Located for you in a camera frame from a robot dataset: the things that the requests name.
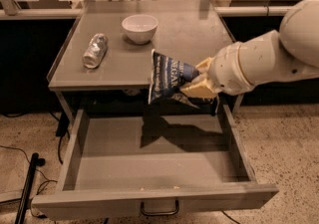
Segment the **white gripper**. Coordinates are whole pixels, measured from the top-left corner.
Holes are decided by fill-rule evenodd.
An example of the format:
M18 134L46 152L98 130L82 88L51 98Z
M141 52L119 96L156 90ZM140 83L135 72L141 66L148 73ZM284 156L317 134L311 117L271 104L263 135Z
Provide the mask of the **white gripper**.
M237 96L251 92L254 86L245 78L239 63L240 42L221 49L214 57L208 57L195 68L200 75L181 86L188 98L213 99L218 93Z

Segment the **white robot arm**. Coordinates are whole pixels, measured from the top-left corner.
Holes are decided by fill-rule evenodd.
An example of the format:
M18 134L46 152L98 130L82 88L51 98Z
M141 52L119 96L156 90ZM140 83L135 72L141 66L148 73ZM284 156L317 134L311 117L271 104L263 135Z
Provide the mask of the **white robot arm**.
M180 90L189 98L213 99L251 92L271 82L319 77L319 0L303 0L283 17L278 30L236 42L196 65L199 76Z

